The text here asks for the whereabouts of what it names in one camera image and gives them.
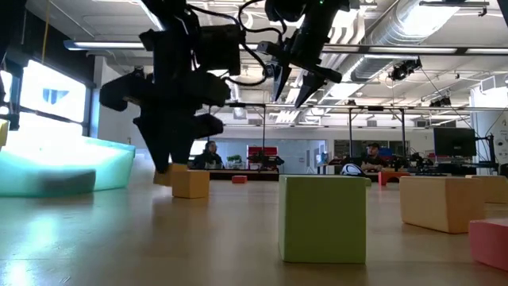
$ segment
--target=window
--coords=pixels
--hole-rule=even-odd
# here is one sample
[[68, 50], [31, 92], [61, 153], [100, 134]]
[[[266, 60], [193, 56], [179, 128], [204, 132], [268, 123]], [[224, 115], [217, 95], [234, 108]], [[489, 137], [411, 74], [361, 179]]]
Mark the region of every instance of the window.
[[79, 124], [61, 122], [25, 112], [20, 113], [19, 126], [20, 132], [40, 134], [45, 137], [48, 134], [51, 134], [53, 137], [83, 135], [83, 127]]
[[23, 107], [83, 122], [86, 95], [84, 84], [33, 60], [24, 70], [20, 97]]
[[2, 77], [3, 87], [6, 89], [6, 97], [4, 98], [5, 102], [10, 101], [10, 88], [13, 86], [13, 76], [7, 71], [0, 71], [0, 76]]

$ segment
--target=teal foam block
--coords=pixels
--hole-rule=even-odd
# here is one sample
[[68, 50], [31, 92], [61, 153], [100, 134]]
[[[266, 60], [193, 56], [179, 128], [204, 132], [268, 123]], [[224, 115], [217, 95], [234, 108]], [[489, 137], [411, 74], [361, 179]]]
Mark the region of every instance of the teal foam block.
[[133, 146], [37, 135], [9, 133], [0, 150], [0, 196], [73, 195], [129, 183]]
[[286, 262], [365, 263], [365, 179], [280, 176], [279, 250]]

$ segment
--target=black monitor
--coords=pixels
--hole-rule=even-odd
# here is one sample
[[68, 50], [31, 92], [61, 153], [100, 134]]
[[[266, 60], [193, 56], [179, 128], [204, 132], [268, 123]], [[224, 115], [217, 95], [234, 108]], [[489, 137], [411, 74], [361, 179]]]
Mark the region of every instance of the black monitor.
[[475, 131], [469, 128], [434, 128], [437, 156], [476, 156]]

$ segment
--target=ceiling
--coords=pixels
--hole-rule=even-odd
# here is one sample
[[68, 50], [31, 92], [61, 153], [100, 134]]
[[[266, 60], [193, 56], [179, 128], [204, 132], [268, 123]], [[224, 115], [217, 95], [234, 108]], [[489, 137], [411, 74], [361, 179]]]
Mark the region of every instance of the ceiling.
[[[394, 0], [362, 0], [364, 4], [374, 8], [362, 10], [367, 31], [375, 24]], [[242, 0], [188, 1], [196, 6], [216, 12], [236, 15]], [[29, 0], [27, 8], [38, 17], [45, 19], [46, 0]], [[70, 38], [77, 41], [139, 41], [138, 35], [148, 29], [156, 29], [145, 11], [136, 0], [52, 0], [50, 24]], [[462, 8], [451, 17], [444, 26], [428, 37], [422, 44], [433, 45], [508, 45], [508, 28], [501, 15], [497, 1], [491, 0], [488, 14], [478, 17], [480, 9]], [[244, 16], [243, 22], [252, 22], [252, 28], [264, 28], [270, 23], [264, 15], [263, 2], [246, 9], [249, 17]], [[218, 17], [199, 14], [201, 25], [222, 25], [227, 21]], [[295, 27], [289, 27], [287, 36]], [[338, 41], [344, 39], [344, 33]], [[274, 33], [258, 33], [248, 35], [248, 42], [276, 41]], [[134, 65], [149, 64], [148, 52], [116, 51], [114, 57], [109, 53], [108, 63], [123, 70], [132, 69]], [[260, 66], [246, 53], [242, 53], [241, 80], [255, 80], [261, 77]], [[479, 83], [479, 79], [487, 78], [492, 72], [508, 71], [508, 59], [502, 57], [457, 57], [457, 56], [423, 56], [422, 65], [427, 75], [418, 71], [406, 81], [392, 83], [387, 79], [387, 72], [380, 72], [372, 81], [351, 95], [358, 105], [377, 105], [398, 103], [402, 105], [425, 105], [435, 97], [436, 88], [452, 96], [454, 105], [468, 104], [469, 88]], [[293, 70], [288, 83], [293, 83], [300, 71]], [[250, 87], [241, 90], [241, 100], [245, 102], [263, 102], [269, 100], [272, 82], [269, 80], [261, 87]], [[289, 93], [290, 86], [285, 88], [283, 100]], [[322, 104], [341, 104], [344, 99], [324, 98]]]

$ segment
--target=desk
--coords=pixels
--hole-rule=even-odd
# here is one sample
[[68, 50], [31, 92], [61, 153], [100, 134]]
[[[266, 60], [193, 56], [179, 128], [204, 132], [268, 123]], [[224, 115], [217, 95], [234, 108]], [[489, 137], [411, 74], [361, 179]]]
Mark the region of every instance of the desk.
[[279, 181], [277, 171], [256, 171], [256, 170], [208, 170], [210, 180], [231, 180], [233, 176], [247, 176], [247, 180], [258, 181]]

